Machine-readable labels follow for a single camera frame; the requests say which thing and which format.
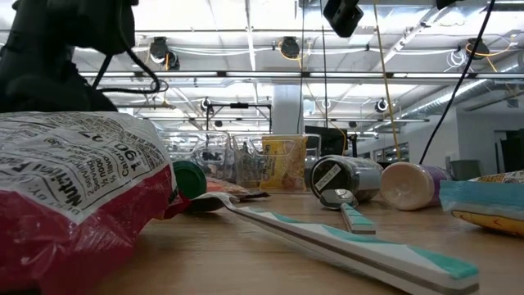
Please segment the yellow Maruchan ramen packet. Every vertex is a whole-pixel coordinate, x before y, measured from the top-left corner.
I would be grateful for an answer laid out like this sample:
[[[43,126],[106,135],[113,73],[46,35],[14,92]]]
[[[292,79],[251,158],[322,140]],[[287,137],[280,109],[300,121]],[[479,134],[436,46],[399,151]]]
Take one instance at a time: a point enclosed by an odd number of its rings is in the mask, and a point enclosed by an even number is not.
[[[260,188],[305,190],[306,142],[304,135],[263,136]]]

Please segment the green spice jar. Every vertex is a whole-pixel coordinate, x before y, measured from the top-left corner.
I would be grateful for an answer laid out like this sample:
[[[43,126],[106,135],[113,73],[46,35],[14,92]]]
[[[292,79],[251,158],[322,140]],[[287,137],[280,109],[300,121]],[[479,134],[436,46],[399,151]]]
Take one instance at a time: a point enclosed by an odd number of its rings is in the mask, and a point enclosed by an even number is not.
[[[191,161],[173,161],[179,192],[192,200],[206,193],[206,176],[200,166]]]

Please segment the white purple lidded cup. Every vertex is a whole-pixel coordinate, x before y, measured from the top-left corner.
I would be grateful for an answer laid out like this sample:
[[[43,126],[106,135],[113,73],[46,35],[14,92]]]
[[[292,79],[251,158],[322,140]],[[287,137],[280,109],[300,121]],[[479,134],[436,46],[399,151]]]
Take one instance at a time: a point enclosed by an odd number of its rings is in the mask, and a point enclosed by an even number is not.
[[[440,167],[396,162],[382,172],[380,194],[395,209],[416,211],[439,206],[440,182],[452,179]]]

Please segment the black background monitor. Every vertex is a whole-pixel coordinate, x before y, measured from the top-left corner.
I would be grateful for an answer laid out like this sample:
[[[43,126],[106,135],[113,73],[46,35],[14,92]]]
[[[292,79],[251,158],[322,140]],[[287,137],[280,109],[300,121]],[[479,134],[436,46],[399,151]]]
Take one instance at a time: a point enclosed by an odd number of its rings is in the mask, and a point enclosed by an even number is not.
[[[307,125],[307,134],[320,136],[320,155],[342,155],[347,150],[347,130]]]

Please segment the red ramen packet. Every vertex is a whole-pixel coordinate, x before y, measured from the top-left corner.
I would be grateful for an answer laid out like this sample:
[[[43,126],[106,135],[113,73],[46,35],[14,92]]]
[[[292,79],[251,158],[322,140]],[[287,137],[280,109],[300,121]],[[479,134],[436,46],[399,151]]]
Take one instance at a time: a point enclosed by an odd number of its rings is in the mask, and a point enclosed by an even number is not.
[[[79,295],[184,211],[156,127],[119,112],[0,114],[0,294]]]

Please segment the clear plastic container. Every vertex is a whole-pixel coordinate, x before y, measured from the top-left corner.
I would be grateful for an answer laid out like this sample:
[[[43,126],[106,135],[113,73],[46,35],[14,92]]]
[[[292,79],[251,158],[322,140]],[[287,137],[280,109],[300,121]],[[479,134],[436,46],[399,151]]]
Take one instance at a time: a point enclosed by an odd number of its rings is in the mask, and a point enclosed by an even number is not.
[[[162,130],[159,136],[173,161],[190,161],[206,176],[235,182],[235,153],[228,133]]]
[[[264,164],[262,137],[283,135],[304,135],[306,142],[305,189],[309,186],[309,172],[312,165],[320,158],[320,136],[316,134],[237,134],[232,137],[235,152],[236,181],[246,188],[257,188],[269,191],[289,191],[281,189],[260,188],[262,166]]]

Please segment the grey bin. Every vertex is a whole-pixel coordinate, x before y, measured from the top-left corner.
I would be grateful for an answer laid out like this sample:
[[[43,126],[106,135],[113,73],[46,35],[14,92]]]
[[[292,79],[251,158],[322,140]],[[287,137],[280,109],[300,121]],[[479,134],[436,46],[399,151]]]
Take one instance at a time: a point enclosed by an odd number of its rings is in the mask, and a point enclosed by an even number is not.
[[[455,180],[470,180],[482,175],[479,160],[456,160],[451,161],[450,164]]]

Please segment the taco seasoning mix packet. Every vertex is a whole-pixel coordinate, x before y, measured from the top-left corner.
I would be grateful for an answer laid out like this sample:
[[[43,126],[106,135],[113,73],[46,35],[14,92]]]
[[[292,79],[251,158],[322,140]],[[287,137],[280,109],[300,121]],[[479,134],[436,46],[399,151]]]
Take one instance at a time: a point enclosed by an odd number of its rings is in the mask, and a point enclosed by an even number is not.
[[[230,193],[234,197],[237,197],[241,202],[250,199],[269,197],[269,194],[266,192],[251,191],[240,185],[212,177],[206,177],[206,191],[213,193]]]

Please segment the dark background screen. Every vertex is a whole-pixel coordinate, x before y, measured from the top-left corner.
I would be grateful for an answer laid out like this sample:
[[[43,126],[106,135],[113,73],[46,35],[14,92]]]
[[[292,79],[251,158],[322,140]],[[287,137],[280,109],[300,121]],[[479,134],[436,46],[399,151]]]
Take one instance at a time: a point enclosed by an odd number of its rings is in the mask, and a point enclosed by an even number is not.
[[[497,130],[494,142],[498,173],[524,170],[524,129]]]

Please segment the blue ramen packet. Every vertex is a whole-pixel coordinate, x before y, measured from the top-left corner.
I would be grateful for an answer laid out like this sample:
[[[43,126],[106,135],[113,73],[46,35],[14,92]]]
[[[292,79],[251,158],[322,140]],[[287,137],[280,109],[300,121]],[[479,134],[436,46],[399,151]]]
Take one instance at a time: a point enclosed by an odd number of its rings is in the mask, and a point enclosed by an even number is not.
[[[524,170],[442,180],[439,198],[443,210],[455,218],[524,237]]]

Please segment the silver ventilation duct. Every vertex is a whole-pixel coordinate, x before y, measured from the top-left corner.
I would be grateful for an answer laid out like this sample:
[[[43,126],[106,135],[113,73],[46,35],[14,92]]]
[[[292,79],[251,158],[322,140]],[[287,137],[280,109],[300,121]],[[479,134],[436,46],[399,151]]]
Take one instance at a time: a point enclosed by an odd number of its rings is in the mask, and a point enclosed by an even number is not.
[[[502,64],[497,73],[477,73],[475,79],[466,78],[454,97],[454,104],[478,98],[488,92],[500,90],[514,80],[524,80],[524,61]],[[400,119],[407,120],[441,114],[452,98],[455,86],[449,86],[424,98],[418,106],[402,111]]]

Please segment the black metal frame stand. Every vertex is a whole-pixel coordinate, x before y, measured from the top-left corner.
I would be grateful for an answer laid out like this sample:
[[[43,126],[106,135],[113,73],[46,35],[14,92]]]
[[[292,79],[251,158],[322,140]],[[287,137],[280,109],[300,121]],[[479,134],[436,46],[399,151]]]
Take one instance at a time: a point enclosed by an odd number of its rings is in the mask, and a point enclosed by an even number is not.
[[[269,123],[269,132],[273,132],[273,108],[271,104],[262,104],[262,103],[249,103],[249,102],[231,102],[231,103],[212,103],[213,108],[216,107],[214,112],[215,115],[218,115],[223,108],[229,109],[249,109],[255,108]],[[261,109],[267,108],[269,110],[269,115],[265,115]],[[206,131],[210,130],[210,113],[206,113]]]

